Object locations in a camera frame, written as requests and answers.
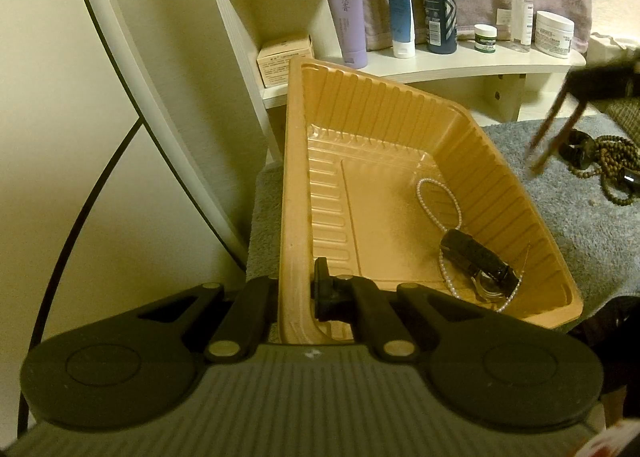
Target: gray plastic base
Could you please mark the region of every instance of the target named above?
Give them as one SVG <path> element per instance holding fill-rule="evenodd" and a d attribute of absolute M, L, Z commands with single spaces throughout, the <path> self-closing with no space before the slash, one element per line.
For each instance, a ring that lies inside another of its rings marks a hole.
<path fill-rule="evenodd" d="M 175 410 L 142 426 L 83 433 L 40 423 L 10 457 L 565 457 L 594 431 L 501 433 L 444 407 L 409 366 L 363 345 L 260 345 L 210 367 Z"/>

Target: bottle cap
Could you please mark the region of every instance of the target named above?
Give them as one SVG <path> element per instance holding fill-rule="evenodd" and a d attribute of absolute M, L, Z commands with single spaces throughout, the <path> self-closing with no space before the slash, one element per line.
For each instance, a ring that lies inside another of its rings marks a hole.
<path fill-rule="evenodd" d="M 551 12 L 536 12 L 536 24 L 542 24 L 569 33 L 573 33 L 575 27 L 572 20 Z"/>
<path fill-rule="evenodd" d="M 342 59 L 344 60 L 344 65 L 352 69 L 361 69 L 369 63 L 366 49 L 361 49 L 360 51 L 343 51 Z"/>
<path fill-rule="evenodd" d="M 392 40 L 396 58 L 412 58 L 415 56 L 415 42 L 396 42 Z"/>
<path fill-rule="evenodd" d="M 474 26 L 474 31 L 476 34 L 487 38 L 495 38 L 498 36 L 498 30 L 493 26 L 488 26 L 487 24 L 476 24 Z"/>

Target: blue bottle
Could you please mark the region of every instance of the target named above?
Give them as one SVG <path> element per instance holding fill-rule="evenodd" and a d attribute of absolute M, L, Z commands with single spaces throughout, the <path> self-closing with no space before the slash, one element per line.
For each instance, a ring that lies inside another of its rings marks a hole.
<path fill-rule="evenodd" d="M 456 0 L 424 0 L 427 46 L 431 52 L 450 54 L 458 47 Z"/>

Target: spray bottle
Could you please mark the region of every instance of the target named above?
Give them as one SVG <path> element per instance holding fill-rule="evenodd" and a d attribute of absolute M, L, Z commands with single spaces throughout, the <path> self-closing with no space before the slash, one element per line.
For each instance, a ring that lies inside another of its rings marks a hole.
<path fill-rule="evenodd" d="M 533 0 L 511 0 L 511 47 L 528 52 L 533 31 Z"/>
<path fill-rule="evenodd" d="M 431 52 L 450 54 L 458 46 L 456 0 L 424 0 L 427 46 Z"/>

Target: purple tube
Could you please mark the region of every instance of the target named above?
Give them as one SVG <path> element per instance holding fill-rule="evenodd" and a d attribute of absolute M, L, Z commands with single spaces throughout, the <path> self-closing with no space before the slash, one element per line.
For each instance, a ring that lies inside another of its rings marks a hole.
<path fill-rule="evenodd" d="M 344 63 L 359 69 L 367 65 L 362 0 L 328 0 Z"/>

